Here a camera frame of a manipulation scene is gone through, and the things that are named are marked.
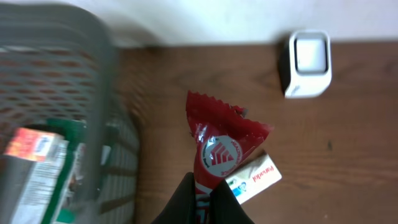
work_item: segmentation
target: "wood grain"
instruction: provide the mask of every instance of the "wood grain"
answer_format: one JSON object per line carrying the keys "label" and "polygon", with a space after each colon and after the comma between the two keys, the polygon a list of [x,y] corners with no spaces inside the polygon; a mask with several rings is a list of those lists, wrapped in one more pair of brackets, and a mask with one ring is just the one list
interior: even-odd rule
{"label": "wood grain", "polygon": [[398,43],[333,44],[332,57],[324,94],[286,100],[273,46],[125,50],[118,91],[142,134],[136,223],[193,170],[188,90],[275,126],[261,148],[283,178],[243,204],[254,222],[398,223]]}

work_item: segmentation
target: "round white logo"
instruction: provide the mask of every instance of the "round white logo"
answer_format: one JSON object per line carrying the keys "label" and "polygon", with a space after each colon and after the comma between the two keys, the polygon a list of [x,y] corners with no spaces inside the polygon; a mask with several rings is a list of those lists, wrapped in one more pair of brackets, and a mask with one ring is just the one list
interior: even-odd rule
{"label": "round white logo", "polygon": [[201,149],[203,166],[217,177],[231,173],[242,160],[242,148],[229,136],[215,136],[207,140]]}

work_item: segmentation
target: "orange and white box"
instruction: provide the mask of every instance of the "orange and white box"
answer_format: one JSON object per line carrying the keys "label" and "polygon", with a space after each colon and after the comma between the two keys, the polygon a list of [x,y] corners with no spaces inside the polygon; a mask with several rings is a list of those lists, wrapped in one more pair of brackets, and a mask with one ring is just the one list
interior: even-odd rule
{"label": "orange and white box", "polygon": [[44,162],[51,160],[63,137],[56,133],[19,128],[6,148],[5,155]]}
{"label": "orange and white box", "polygon": [[255,159],[226,178],[239,204],[244,203],[282,178],[271,158]]}

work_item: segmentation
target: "white wall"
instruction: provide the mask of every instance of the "white wall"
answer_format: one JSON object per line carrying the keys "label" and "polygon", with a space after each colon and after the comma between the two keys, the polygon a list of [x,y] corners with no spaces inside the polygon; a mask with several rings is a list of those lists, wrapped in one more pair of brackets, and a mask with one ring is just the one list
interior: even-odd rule
{"label": "white wall", "polygon": [[0,0],[69,2],[105,21],[115,43],[203,45],[274,42],[301,28],[332,40],[398,39],[397,0]]}

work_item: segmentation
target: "gray plastic basket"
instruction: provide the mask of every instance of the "gray plastic basket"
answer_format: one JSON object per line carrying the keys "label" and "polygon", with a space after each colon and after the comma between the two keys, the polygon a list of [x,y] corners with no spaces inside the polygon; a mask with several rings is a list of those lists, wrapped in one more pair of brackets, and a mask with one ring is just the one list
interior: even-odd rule
{"label": "gray plastic basket", "polygon": [[[105,29],[72,6],[0,4],[0,149],[16,128],[46,118],[87,122],[77,223],[132,220],[139,140],[116,100],[118,56]],[[119,129],[99,193],[105,125]],[[31,162],[2,158],[0,224],[8,223]]]}

